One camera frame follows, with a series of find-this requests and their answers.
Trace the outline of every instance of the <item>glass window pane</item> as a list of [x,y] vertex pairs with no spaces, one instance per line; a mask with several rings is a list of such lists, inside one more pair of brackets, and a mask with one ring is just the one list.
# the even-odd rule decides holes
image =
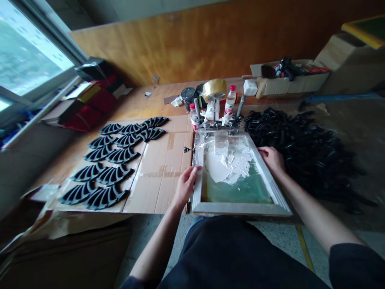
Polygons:
[[9,107],[10,104],[6,101],[3,101],[1,98],[0,98],[0,111],[2,110],[5,110],[7,107]]
[[0,0],[0,85],[20,96],[73,67],[8,0]]

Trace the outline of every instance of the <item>yellow floor line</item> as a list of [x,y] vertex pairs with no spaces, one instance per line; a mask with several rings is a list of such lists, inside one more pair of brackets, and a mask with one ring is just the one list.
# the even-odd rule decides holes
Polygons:
[[306,246],[306,242],[305,242],[304,234],[302,233],[301,226],[300,225],[296,225],[296,228],[297,228],[298,237],[300,239],[300,243],[301,243],[301,247],[302,247],[302,252],[304,253],[306,265],[308,266],[308,268],[311,271],[313,271],[313,273],[315,273],[314,267],[313,267],[313,263],[312,263],[312,259],[310,258],[309,250],[308,250],[308,248]]

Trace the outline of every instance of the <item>white bottle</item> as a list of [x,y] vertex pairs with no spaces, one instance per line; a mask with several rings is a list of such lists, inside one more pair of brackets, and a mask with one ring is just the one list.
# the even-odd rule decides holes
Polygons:
[[195,104],[190,104],[190,118],[191,118],[191,124],[192,129],[197,132],[198,131],[198,115],[195,111]]
[[237,98],[237,93],[235,92],[235,85],[230,86],[229,94],[226,97],[226,106],[225,114],[232,115],[234,112],[234,103]]

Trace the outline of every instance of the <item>black sleeve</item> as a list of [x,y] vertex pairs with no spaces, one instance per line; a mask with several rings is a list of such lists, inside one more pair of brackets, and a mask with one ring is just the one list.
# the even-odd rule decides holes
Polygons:
[[121,285],[120,289],[151,289],[156,288],[156,284],[149,284],[143,281],[140,281],[139,279],[136,279],[135,277],[128,276],[126,281]]
[[334,289],[385,288],[385,260],[366,246],[338,244],[330,249],[329,278]]

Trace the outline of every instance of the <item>tile floor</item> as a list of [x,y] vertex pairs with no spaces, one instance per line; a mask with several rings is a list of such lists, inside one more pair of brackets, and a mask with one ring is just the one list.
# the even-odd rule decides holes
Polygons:
[[[129,275],[140,253],[150,240],[163,215],[140,214],[130,218],[132,223],[132,238],[127,248],[126,255],[120,267],[115,287],[119,288]],[[167,265],[165,276],[177,263],[182,250],[184,238],[191,222],[195,219],[193,215],[183,215],[180,219],[178,231],[174,241],[174,247]],[[306,266],[304,254],[300,245],[297,230],[294,225],[274,224],[267,222],[249,222],[258,228],[269,241],[283,250],[285,253]],[[328,257],[322,250],[320,244],[310,234],[305,226],[302,226],[303,235],[317,276],[319,276],[330,287],[328,277]],[[385,234],[376,232],[361,232],[357,234],[378,254],[385,258]]]

